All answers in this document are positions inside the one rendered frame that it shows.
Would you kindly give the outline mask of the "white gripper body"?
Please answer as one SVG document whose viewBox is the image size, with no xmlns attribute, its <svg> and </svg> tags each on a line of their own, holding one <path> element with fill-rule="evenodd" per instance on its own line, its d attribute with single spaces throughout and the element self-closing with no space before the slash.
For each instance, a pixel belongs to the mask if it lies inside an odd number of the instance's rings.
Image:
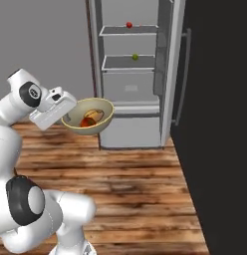
<svg viewBox="0 0 247 255">
<path fill-rule="evenodd" d="M 63 92 L 61 96 L 54 95 L 52 100 L 53 103 L 44 112 L 42 110 L 35 109 L 29 115 L 30 121 L 41 130 L 49 128 L 77 104 L 77 100 L 68 92 Z"/>
</svg>

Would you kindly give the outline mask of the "red tomato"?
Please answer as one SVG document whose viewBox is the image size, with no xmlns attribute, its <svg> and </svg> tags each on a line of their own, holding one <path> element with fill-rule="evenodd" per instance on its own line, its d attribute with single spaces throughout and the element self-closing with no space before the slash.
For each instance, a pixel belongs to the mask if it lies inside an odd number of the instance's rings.
<svg viewBox="0 0 247 255">
<path fill-rule="evenodd" d="M 92 118 L 83 118 L 80 123 L 81 128 L 88 128 L 91 126 L 94 126 L 96 124 L 96 121 Z"/>
</svg>

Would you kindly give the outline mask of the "chicken drumstick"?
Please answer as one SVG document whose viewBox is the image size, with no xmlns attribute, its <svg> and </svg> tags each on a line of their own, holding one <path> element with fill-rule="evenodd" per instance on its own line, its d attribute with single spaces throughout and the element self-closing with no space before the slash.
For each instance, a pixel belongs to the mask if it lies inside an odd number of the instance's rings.
<svg viewBox="0 0 247 255">
<path fill-rule="evenodd" d="M 103 118 L 104 114 L 105 113 L 102 110 L 92 109 L 92 110 L 87 111 L 84 114 L 84 117 L 85 118 L 91 118 L 97 123 Z"/>
</svg>

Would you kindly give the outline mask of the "beige bowl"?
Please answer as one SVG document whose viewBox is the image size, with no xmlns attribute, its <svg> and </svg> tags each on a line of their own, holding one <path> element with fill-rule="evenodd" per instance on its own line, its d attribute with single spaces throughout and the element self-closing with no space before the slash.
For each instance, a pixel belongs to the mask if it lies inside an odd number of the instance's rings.
<svg viewBox="0 0 247 255">
<path fill-rule="evenodd" d="M 90 110 L 103 111 L 104 115 L 95 125 L 80 127 L 84 115 Z M 110 101 L 102 98 L 88 98 L 78 101 L 77 105 L 61 118 L 61 121 L 73 133 L 93 135 L 100 133 L 110 124 L 114 111 L 114 105 Z"/>
</svg>

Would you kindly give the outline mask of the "open grey fridge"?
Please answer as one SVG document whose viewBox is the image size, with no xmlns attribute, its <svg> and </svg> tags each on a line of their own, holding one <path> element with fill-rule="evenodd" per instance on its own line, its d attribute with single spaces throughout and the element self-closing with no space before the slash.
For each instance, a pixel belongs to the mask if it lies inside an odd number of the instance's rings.
<svg viewBox="0 0 247 255">
<path fill-rule="evenodd" d="M 159 98 L 153 92 L 158 0 L 87 0 L 87 10 L 95 93 L 115 107 L 100 146 L 160 147 Z"/>
</svg>

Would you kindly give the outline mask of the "grey fridge door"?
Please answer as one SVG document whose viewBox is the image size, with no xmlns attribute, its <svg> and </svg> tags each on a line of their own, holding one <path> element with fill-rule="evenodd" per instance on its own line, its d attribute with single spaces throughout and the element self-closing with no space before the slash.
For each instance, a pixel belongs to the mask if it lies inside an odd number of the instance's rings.
<svg viewBox="0 0 247 255">
<path fill-rule="evenodd" d="M 159 146 L 171 127 L 185 0 L 158 0 L 153 92 L 159 98 Z"/>
</svg>

